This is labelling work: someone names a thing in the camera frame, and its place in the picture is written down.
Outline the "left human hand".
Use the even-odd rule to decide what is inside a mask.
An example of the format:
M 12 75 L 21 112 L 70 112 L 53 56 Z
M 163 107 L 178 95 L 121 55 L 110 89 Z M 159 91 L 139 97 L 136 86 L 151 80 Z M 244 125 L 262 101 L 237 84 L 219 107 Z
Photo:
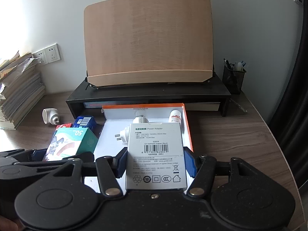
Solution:
M 18 231 L 18 230 L 19 227 L 15 222 L 0 216 L 0 231 Z

